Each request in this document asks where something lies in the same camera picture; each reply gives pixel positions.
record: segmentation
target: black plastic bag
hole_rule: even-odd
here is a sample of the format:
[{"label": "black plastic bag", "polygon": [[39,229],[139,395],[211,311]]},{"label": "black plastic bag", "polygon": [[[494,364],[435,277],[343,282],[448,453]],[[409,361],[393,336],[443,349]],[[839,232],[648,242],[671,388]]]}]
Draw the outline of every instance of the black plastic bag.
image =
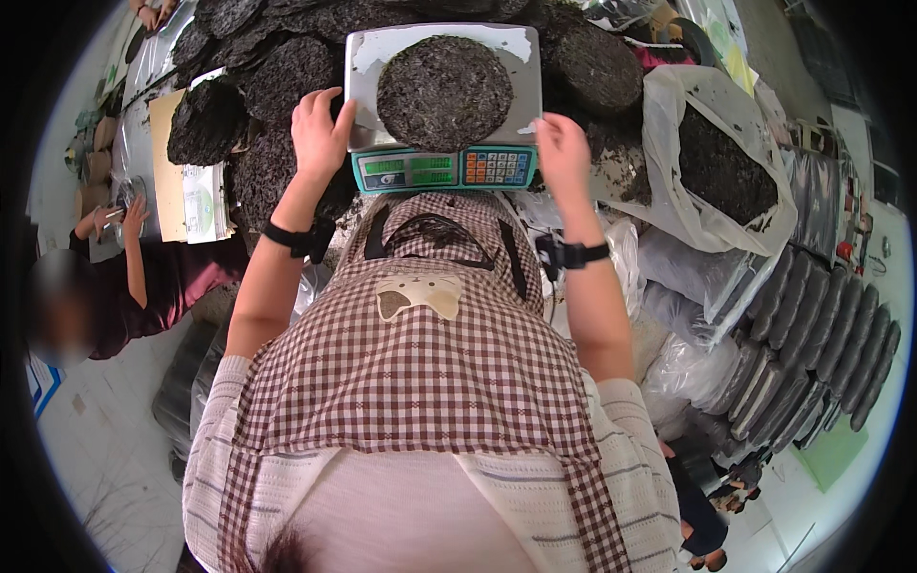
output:
[{"label": "black plastic bag", "polygon": [[818,373],[818,380],[828,381],[834,373],[834,367],[844,352],[844,346],[847,344],[847,337],[850,330],[854,327],[856,320],[856,311],[859,310],[860,299],[863,297],[863,283],[857,277],[851,277],[844,289],[844,298],[841,300],[841,310],[837,313],[837,319],[831,330],[831,336],[824,345],[822,357],[818,359],[818,366],[815,371]]},{"label": "black plastic bag", "polygon": [[895,358],[895,352],[898,350],[898,344],[900,342],[901,327],[896,320],[891,323],[889,327],[889,333],[886,335],[885,342],[882,345],[882,354],[878,357],[876,362],[872,380],[869,381],[866,392],[863,393],[863,397],[854,409],[853,417],[850,418],[850,429],[854,432],[859,432],[860,429],[863,428],[863,424],[866,423],[869,417],[869,412],[872,410],[872,407],[876,405],[878,395],[882,392],[882,385],[885,384],[885,379],[889,376],[889,372],[891,371],[891,361]]},{"label": "black plastic bag", "polygon": [[[850,341],[847,342],[847,348],[844,351],[845,354],[841,358],[838,367],[834,369],[830,384],[831,393],[841,400],[841,412],[853,412],[860,396],[866,391],[866,387],[872,379],[872,370],[876,367],[876,360],[882,351],[885,335],[889,332],[890,322],[889,308],[886,304],[883,304],[873,316],[872,325],[869,328],[865,342],[858,342],[857,346],[851,347],[851,343],[854,342],[854,336],[851,334]],[[856,362],[852,367],[845,364],[849,356],[856,358]]]},{"label": "black plastic bag", "polygon": [[780,300],[783,293],[787,290],[787,281],[790,279],[790,269],[793,266],[792,248],[787,245],[783,248],[783,254],[774,267],[768,282],[761,287],[764,294],[761,296],[761,305],[755,315],[755,323],[751,327],[751,337],[758,342],[768,337],[770,326],[774,322],[774,316],[780,307]]},{"label": "black plastic bag", "polygon": [[748,437],[748,431],[764,414],[764,411],[774,400],[774,396],[780,390],[783,384],[783,365],[779,362],[769,362],[758,379],[755,393],[746,403],[742,412],[739,413],[733,423],[733,437],[737,440],[744,440]]},{"label": "black plastic bag", "polygon": [[800,310],[796,313],[796,320],[793,321],[792,328],[789,329],[789,335],[780,349],[780,362],[783,362],[783,365],[787,368],[796,363],[796,358],[802,352],[802,347],[809,338],[812,327],[815,326],[815,319],[818,317],[819,309],[822,307],[822,301],[827,291],[828,273],[815,267],[812,269],[812,274],[809,275],[809,284],[806,285],[805,296],[802,297]]},{"label": "black plastic bag", "polygon": [[802,403],[802,395],[812,383],[805,369],[794,368],[780,385],[780,390],[760,419],[748,432],[748,439],[755,446],[763,446],[779,434]]},{"label": "black plastic bag", "polygon": [[805,398],[802,399],[802,404],[790,418],[787,426],[770,442],[770,451],[774,454],[783,451],[783,448],[799,433],[802,425],[809,419],[809,414],[812,413],[812,410],[815,409],[818,402],[822,400],[826,391],[827,389],[824,384],[819,383],[818,380],[809,387],[809,392],[805,395]]},{"label": "black plastic bag", "polygon": [[787,335],[790,333],[790,326],[796,320],[796,314],[799,312],[802,297],[805,296],[806,285],[809,284],[809,276],[812,274],[812,257],[806,252],[801,252],[796,256],[793,262],[793,271],[790,273],[790,280],[787,282],[787,291],[780,301],[780,308],[777,310],[777,317],[774,318],[774,324],[770,327],[768,333],[768,342],[774,350],[783,348],[783,343],[787,341]]},{"label": "black plastic bag", "polygon": [[831,271],[828,293],[824,296],[822,307],[818,311],[818,318],[815,319],[815,325],[799,355],[799,361],[806,369],[812,370],[818,366],[818,359],[822,356],[824,345],[828,342],[834,328],[834,320],[841,310],[847,276],[848,273],[843,267],[836,267]]},{"label": "black plastic bag", "polygon": [[751,370],[755,366],[755,357],[761,349],[761,343],[745,336],[742,336],[741,339],[737,336],[736,342],[739,345],[739,363],[732,378],[726,382],[723,393],[708,410],[713,415],[727,413],[733,407],[733,403],[748,382]]}]

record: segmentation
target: green mat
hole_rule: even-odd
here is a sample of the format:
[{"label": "green mat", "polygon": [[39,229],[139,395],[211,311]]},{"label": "green mat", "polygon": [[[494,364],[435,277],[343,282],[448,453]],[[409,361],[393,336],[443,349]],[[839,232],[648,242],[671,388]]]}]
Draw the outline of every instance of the green mat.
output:
[{"label": "green mat", "polygon": [[822,432],[808,449],[800,451],[791,446],[790,451],[812,476],[818,491],[825,493],[850,467],[868,439],[866,428],[854,432],[850,416],[842,415],[834,428]]}]

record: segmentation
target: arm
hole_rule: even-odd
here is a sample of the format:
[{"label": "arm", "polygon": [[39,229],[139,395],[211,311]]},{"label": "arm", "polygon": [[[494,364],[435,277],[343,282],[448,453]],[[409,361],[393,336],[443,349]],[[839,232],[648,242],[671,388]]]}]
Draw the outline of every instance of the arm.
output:
[{"label": "arm", "polygon": [[140,227],[147,217],[147,199],[140,196],[130,204],[124,215],[124,256],[127,259],[127,291],[140,308],[147,308],[147,278],[143,273],[143,256],[140,254]]},{"label": "arm", "polygon": [[[582,129],[564,116],[536,121],[538,162],[564,224],[564,241],[595,247],[605,242],[592,210],[587,178],[590,151]],[[570,335],[580,364],[596,381],[634,379],[630,321],[611,258],[567,271]]]},{"label": "arm", "polygon": [[[293,110],[296,174],[271,215],[271,222],[281,229],[309,230],[318,200],[347,156],[356,101],[347,102],[337,123],[332,122],[331,99],[340,92],[339,87],[312,92]],[[261,345],[286,330],[302,270],[303,260],[291,258],[289,247],[266,237],[258,241],[239,287],[226,356],[251,359]]]}]

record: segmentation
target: black wrist strap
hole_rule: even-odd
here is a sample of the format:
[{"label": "black wrist strap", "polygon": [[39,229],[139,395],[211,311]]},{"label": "black wrist strap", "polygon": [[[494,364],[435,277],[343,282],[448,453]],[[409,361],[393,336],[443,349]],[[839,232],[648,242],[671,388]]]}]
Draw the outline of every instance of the black wrist strap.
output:
[{"label": "black wrist strap", "polygon": [[302,259],[308,255],[316,265],[325,258],[334,234],[335,222],[324,217],[317,217],[307,232],[287,231],[274,225],[270,220],[264,224],[264,236],[278,245],[289,247],[291,258]]}]

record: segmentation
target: green lcd screen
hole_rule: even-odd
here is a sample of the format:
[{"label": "green lcd screen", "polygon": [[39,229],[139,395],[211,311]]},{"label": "green lcd screen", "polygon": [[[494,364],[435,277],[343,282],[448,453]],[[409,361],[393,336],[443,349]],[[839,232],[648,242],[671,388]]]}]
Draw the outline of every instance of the green lcd screen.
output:
[{"label": "green lcd screen", "polygon": [[414,185],[430,185],[436,183],[452,183],[451,171],[430,171],[423,173],[412,173],[411,179]]},{"label": "green lcd screen", "polygon": [[365,163],[366,174],[386,173],[388,171],[404,171],[404,160],[376,161],[375,163]]},{"label": "green lcd screen", "polygon": [[452,169],[450,157],[419,157],[411,160],[411,170]]}]

